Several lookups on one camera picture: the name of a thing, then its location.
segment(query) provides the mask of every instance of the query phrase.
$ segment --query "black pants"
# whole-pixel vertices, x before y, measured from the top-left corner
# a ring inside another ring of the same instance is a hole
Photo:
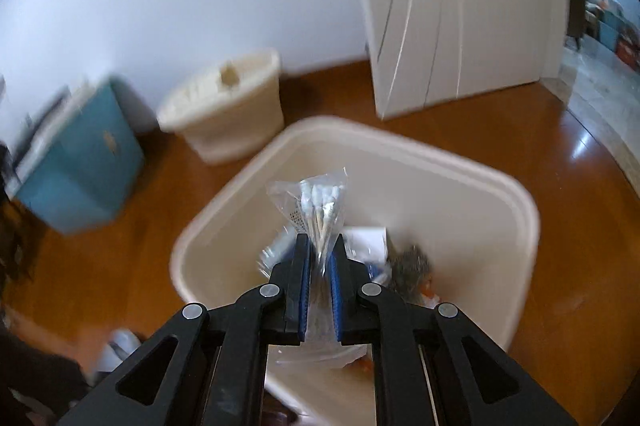
[[[75,361],[37,350],[0,324],[0,424],[33,426],[25,416],[28,409],[9,389],[40,401],[60,418],[71,401],[86,395],[88,385]]]

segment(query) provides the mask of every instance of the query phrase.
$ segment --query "black object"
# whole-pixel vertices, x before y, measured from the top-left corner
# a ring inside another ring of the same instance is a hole
[[[270,284],[232,305],[185,307],[60,426],[259,424],[268,345],[300,344],[311,248],[299,235]],[[452,304],[406,304],[370,283],[365,265],[347,259],[341,237],[330,270],[342,343],[372,344],[379,425],[433,425],[433,409],[447,426],[577,424]]]

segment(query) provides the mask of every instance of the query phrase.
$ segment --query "silver screw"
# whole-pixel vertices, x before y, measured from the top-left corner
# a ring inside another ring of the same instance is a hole
[[[363,294],[366,294],[367,296],[377,296],[378,294],[380,294],[382,292],[382,288],[380,287],[380,285],[378,285],[377,283],[366,283],[362,286],[362,289],[360,289],[362,291]]]
[[[278,292],[280,292],[280,288],[273,283],[268,283],[267,285],[263,285],[262,287],[260,287],[260,294],[262,294],[265,298],[277,296]]]
[[[455,318],[458,315],[458,307],[452,303],[443,303],[438,307],[438,312],[440,313],[440,316]]]
[[[188,320],[196,319],[198,316],[202,314],[202,307],[197,303],[190,303],[182,309],[182,315]]]

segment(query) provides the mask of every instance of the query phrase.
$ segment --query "red object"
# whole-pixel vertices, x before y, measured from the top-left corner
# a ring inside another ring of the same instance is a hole
[[[636,70],[637,60],[638,60],[638,51],[636,48],[631,45],[629,42],[620,38],[618,41],[618,46],[616,47],[616,56],[620,58],[621,61],[626,63],[631,69]]]

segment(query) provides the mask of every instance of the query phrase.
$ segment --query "trash can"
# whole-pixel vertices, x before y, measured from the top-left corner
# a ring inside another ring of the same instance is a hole
[[[116,217],[143,161],[111,84],[86,84],[38,130],[8,195],[60,233],[76,233]]]
[[[279,80],[274,50],[229,60],[171,92],[158,109],[158,124],[209,164],[240,159],[284,126]]]
[[[220,307],[263,283],[258,252],[284,224],[265,186],[343,167],[345,225],[386,227],[396,251],[417,244],[433,264],[433,290],[507,348],[538,245],[529,193],[484,165],[336,117],[290,126],[183,231],[170,267],[183,300]],[[320,424],[376,423],[372,378],[353,367],[292,372],[268,362],[265,384]]]

